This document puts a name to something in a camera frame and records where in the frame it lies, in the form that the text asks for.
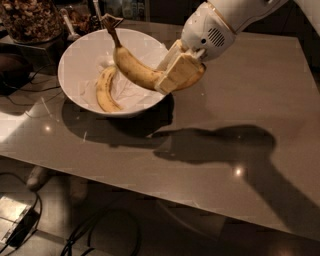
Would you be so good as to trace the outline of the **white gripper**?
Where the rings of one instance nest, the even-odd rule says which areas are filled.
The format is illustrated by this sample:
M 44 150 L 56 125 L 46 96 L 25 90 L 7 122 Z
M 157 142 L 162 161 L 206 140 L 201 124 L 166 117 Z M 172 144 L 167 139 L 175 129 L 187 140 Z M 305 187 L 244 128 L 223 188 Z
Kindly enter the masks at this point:
M 165 72 L 156 82 L 155 90 L 169 94 L 191 87 L 204 75 L 204 65 L 197 59 L 216 59 L 234 43 L 235 38 L 236 34 L 214 5 L 202 3 L 186 21 L 181 40 L 173 43 L 158 65 L 157 69 Z M 185 54 L 187 50 L 197 59 Z

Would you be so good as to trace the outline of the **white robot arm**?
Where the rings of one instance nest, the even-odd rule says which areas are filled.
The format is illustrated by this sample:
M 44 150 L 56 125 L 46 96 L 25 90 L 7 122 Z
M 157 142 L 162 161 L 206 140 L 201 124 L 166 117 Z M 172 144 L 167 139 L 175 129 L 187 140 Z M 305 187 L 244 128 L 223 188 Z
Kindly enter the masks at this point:
M 219 57 L 250 24 L 288 0 L 207 0 L 188 18 L 181 37 L 159 64 L 155 89 L 163 94 L 188 88 L 203 76 L 204 63 Z

